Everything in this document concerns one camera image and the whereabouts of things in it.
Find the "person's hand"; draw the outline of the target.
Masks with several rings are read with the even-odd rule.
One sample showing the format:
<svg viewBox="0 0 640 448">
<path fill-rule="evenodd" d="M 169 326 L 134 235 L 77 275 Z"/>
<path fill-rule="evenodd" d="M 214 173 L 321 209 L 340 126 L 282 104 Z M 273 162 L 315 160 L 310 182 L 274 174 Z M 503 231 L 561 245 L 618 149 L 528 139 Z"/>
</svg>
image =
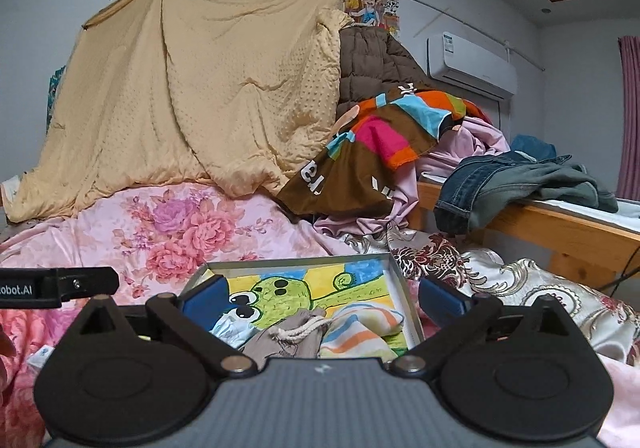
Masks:
<svg viewBox="0 0 640 448">
<path fill-rule="evenodd" d="M 6 332 L 0 328 L 0 404 L 4 406 L 6 403 L 6 389 L 9 385 L 9 373 L 6 370 L 6 358 L 12 359 L 16 354 L 15 346 Z"/>
</svg>

